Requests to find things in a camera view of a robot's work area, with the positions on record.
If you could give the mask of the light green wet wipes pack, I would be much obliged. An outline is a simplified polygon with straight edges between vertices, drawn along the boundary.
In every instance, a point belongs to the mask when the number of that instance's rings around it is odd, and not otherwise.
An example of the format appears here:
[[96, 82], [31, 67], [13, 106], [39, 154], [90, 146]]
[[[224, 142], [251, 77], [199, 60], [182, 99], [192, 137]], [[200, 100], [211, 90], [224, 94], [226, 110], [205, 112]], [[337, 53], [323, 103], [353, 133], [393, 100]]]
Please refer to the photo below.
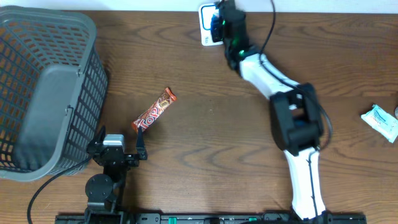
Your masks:
[[394, 143], [396, 140], [397, 119], [385, 112], [380, 106], [373, 105], [370, 111], [361, 115], [361, 119], [382, 134], [390, 143]]

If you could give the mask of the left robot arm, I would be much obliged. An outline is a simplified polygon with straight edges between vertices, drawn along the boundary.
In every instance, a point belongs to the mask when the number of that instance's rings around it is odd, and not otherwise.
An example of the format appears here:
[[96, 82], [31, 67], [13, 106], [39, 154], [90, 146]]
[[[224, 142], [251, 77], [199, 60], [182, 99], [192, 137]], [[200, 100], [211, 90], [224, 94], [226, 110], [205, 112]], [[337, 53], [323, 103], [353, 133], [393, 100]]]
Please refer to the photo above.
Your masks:
[[103, 172], [86, 183], [88, 197], [84, 223], [135, 223], [134, 215], [121, 207], [127, 172], [147, 159], [142, 128], [138, 129], [136, 153], [125, 153], [122, 134], [106, 134], [105, 127], [90, 141], [87, 153]]

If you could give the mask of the red brown candy bar wrapper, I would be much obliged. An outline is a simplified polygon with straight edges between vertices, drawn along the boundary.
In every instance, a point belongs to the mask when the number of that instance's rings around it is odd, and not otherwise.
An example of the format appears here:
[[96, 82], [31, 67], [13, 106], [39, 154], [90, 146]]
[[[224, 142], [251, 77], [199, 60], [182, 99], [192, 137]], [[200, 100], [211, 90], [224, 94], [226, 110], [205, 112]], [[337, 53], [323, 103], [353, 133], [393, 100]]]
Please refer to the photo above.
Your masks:
[[176, 100], [177, 97], [172, 93], [171, 89], [167, 87], [150, 108], [132, 122], [132, 128], [137, 133], [140, 128], [142, 132], [144, 132]]

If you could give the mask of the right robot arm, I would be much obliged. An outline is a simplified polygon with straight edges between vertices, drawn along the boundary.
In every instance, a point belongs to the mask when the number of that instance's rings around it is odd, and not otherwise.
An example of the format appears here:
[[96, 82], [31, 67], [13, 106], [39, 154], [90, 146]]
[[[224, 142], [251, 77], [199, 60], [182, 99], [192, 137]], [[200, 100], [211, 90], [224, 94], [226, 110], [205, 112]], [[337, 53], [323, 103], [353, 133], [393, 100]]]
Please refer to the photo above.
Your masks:
[[318, 171], [320, 138], [325, 124], [333, 131], [330, 119], [311, 84], [285, 76], [267, 59], [264, 47], [249, 40], [246, 13], [234, 1], [217, 1], [212, 8], [206, 15], [212, 41], [224, 45], [230, 69], [269, 101], [272, 137], [289, 166], [292, 210], [300, 222], [317, 223], [326, 211]]

